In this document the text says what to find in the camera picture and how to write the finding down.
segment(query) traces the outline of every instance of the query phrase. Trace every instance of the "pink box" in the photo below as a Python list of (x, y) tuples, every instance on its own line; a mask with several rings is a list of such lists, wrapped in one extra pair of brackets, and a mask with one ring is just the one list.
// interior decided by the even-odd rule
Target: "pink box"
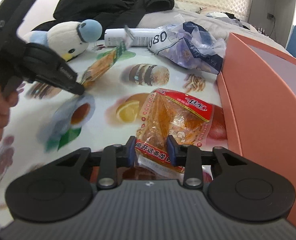
[[(229, 149), (283, 175), (296, 189), (296, 59), (230, 34), (217, 82)], [(288, 220), (296, 226), (296, 201)]]

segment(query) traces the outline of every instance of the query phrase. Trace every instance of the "crumpled plastic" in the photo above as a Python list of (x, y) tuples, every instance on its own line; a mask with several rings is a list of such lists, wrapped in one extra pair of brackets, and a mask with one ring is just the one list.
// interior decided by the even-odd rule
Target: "crumpled plastic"
[(202, 26), (193, 22), (163, 26), (148, 45), (149, 50), (188, 68), (219, 74), (226, 52), (226, 42), (216, 40)]

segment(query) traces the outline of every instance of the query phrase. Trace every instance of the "blue plush head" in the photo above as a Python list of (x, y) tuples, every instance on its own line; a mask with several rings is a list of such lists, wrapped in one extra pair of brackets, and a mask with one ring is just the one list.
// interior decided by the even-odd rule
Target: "blue plush head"
[(83, 42), (95, 42), (100, 38), (103, 28), (99, 22), (89, 19), (81, 22), (77, 31)]

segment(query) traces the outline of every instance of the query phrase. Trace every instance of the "snack wrapper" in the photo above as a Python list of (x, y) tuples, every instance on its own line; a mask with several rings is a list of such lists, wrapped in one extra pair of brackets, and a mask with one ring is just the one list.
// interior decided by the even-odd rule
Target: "snack wrapper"
[(181, 179), (184, 167), (170, 164), (166, 138), (172, 135), (178, 144), (202, 147), (211, 128), (214, 106), (181, 92), (156, 89), (140, 114), (143, 124), (137, 131), (135, 146), (139, 166), (167, 178)]
[(218, 75), (223, 65), (226, 42), (216, 40), (207, 30), (193, 22), (163, 26), (148, 49), (176, 64)]
[(85, 87), (85, 89), (91, 88), (96, 79), (101, 77), (104, 73), (106, 73), (108, 69), (110, 69), (116, 63), (116, 61), (121, 57), (121, 55), (127, 49), (129, 49), (132, 42), (134, 41), (134, 36), (127, 26), (125, 26), (125, 31), (125, 40), (121, 41), (120, 44), (116, 48), (114, 48), (109, 54), (94, 62), (84, 72), (81, 78), (81, 84)]

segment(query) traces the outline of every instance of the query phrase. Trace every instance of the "stuffed animal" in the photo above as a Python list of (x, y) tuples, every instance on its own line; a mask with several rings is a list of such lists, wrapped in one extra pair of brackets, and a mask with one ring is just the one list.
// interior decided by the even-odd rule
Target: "stuffed animal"
[(97, 41), (103, 29), (95, 20), (64, 22), (49, 31), (31, 31), (24, 36), (26, 42), (43, 44), (54, 50), (65, 61), (83, 53), (89, 42)]

